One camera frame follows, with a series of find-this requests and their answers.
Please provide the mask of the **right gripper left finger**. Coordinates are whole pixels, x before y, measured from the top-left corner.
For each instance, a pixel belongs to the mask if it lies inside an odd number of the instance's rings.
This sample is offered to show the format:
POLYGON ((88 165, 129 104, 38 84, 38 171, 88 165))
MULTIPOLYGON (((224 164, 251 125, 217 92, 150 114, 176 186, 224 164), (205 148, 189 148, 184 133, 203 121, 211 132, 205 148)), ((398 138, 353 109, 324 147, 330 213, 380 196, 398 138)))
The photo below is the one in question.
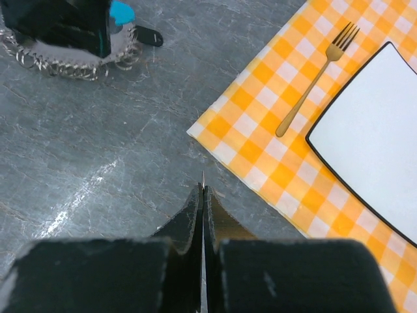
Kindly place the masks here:
POLYGON ((150 237, 45 239, 1 284, 2 312, 199 312, 203 188, 150 237))

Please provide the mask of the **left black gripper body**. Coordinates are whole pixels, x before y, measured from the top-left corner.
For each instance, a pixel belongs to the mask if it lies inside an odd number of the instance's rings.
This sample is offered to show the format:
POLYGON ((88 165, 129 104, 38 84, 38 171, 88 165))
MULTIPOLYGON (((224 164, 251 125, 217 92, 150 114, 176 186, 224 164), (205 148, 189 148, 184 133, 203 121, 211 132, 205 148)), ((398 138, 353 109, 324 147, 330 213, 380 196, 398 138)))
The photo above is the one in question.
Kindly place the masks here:
POLYGON ((110 6, 107 0, 4 0, 1 13, 19 44, 41 41, 105 58, 111 53, 110 6))

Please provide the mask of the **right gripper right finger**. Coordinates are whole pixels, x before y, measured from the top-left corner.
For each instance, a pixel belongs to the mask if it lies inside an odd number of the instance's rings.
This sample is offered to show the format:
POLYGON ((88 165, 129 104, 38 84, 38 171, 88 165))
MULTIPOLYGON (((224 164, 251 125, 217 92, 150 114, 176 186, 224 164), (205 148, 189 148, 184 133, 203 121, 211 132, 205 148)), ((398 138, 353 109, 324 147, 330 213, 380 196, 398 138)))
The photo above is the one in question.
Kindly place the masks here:
POLYGON ((204 189, 209 312, 395 312, 371 252, 352 239, 261 240, 204 189))

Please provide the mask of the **orange checkered cloth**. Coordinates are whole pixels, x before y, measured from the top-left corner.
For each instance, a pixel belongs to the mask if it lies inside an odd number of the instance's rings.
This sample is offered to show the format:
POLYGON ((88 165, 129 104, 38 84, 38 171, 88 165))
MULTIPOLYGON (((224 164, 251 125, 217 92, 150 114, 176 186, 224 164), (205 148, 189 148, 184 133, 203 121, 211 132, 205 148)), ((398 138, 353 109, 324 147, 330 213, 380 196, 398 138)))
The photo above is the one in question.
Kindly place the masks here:
POLYGON ((366 245, 416 311, 415 1, 307 1, 188 134, 305 236, 366 245))

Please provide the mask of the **black key fob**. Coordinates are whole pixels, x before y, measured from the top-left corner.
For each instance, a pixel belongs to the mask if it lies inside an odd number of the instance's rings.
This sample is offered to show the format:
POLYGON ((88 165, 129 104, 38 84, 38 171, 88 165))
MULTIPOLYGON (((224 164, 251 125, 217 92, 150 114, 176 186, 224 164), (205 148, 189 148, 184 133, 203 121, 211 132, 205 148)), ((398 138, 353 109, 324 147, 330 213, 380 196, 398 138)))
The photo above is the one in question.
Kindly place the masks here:
POLYGON ((135 34, 137 41, 142 44, 154 47, 160 47, 164 44, 162 34, 154 29, 136 25, 135 34))

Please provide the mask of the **white square plate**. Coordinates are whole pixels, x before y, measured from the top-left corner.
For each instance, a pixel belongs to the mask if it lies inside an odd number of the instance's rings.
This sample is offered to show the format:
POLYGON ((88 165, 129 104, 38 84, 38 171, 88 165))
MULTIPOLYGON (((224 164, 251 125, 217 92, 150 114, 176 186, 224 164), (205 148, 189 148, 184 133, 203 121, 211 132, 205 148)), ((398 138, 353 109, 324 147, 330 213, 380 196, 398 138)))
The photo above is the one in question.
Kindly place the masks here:
POLYGON ((306 141, 360 203, 416 244, 416 71, 392 42, 339 90, 306 141))

